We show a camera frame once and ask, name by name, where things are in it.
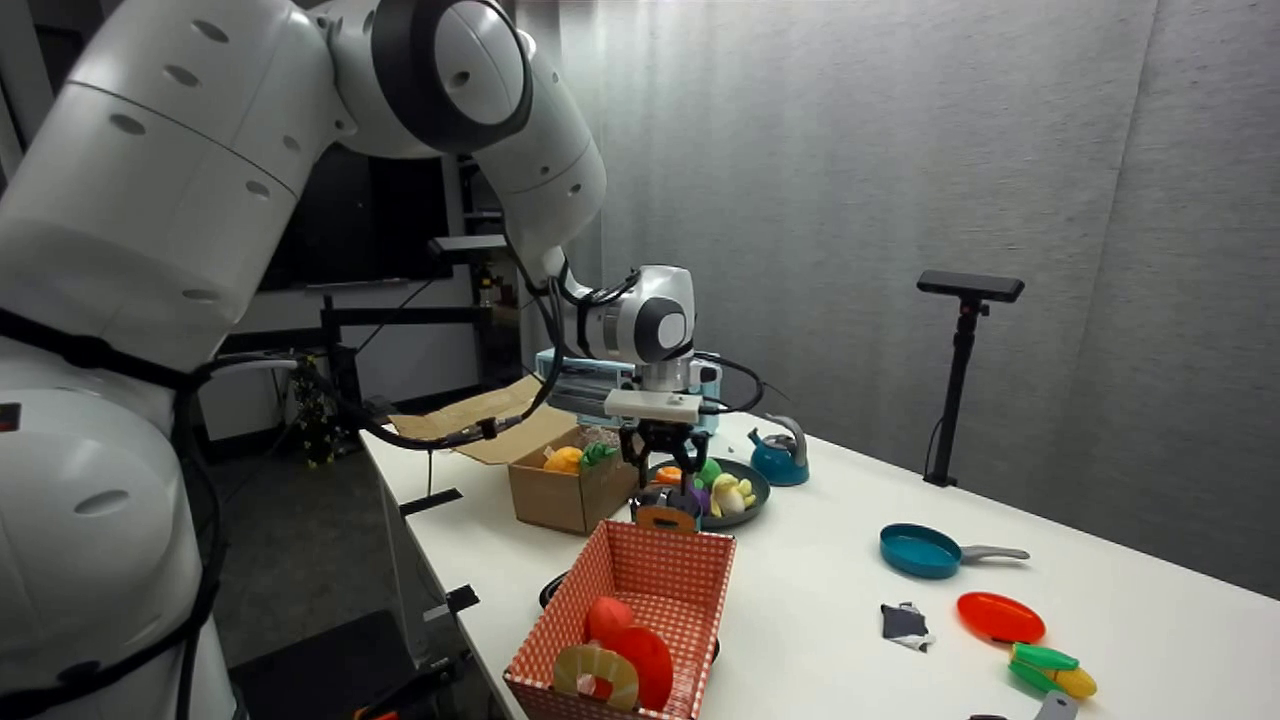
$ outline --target white table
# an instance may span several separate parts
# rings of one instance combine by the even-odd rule
[[[750,430],[726,417],[715,457],[750,460]],[[429,457],[366,438],[390,494],[410,505],[429,489]],[[1099,692],[1082,720],[1275,720],[1280,605],[1078,530],[932,489],[916,473],[810,442],[813,482],[778,489],[766,518],[738,531],[726,608],[726,654],[707,679],[707,720],[868,715],[1032,720],[1040,702],[1009,679],[1009,654],[955,622],[961,594],[1004,594],[1032,605],[1046,646],[1082,655]],[[522,523],[504,467],[436,452],[436,494],[464,499],[410,521],[444,588],[472,586],[461,612],[486,669],[504,669],[539,615],[535,594],[575,561],[581,538]],[[961,543],[1019,543],[1028,570],[961,570],[952,582],[908,582],[886,570],[882,530],[932,523]],[[882,641],[882,605],[914,602],[935,636],[929,654]]]

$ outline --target black stand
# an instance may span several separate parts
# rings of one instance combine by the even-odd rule
[[[961,430],[961,396],[964,396],[964,372],[969,372],[969,356],[974,356],[977,317],[989,317],[989,305],[961,296],[947,410],[944,410],[944,430],[939,430],[932,467],[926,473],[929,486],[955,486],[952,446],[955,446],[955,430]]]
[[[929,457],[926,482],[929,486],[955,486],[952,475],[952,449],[955,449],[955,430],[961,430],[961,396],[964,396],[964,372],[974,356],[974,337],[977,337],[977,317],[989,317],[989,300],[998,305],[1018,305],[1024,293],[1024,281],[1009,278],[964,278],[964,271],[926,271],[916,281],[919,293],[932,296],[955,296],[961,300],[961,320],[955,320],[955,352],[952,352],[952,377],[947,377],[947,410],[939,420],[939,446]]]

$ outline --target pan handle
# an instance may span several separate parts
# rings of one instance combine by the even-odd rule
[[[998,561],[1032,561],[1032,554],[1024,554],[1024,547],[998,547],[998,543],[964,543],[961,547],[961,566],[982,566],[989,557],[998,557]]]

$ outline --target red basket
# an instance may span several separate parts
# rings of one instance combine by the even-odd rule
[[[636,623],[655,634],[678,663],[668,708],[640,708],[640,715],[695,715],[715,662],[728,566],[732,538],[595,523],[555,602],[504,674],[513,695],[534,720],[634,715],[552,690],[555,655],[570,646],[584,646],[584,615],[607,594],[636,608]]]

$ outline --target floor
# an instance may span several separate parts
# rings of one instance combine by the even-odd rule
[[[399,518],[385,509],[380,475],[360,449],[310,467],[300,452],[278,446],[212,466],[212,482],[227,531],[218,623],[234,669],[391,612],[419,669],[439,655],[461,662],[434,715],[504,715],[456,622],[447,612],[424,622],[439,608],[439,588]]]

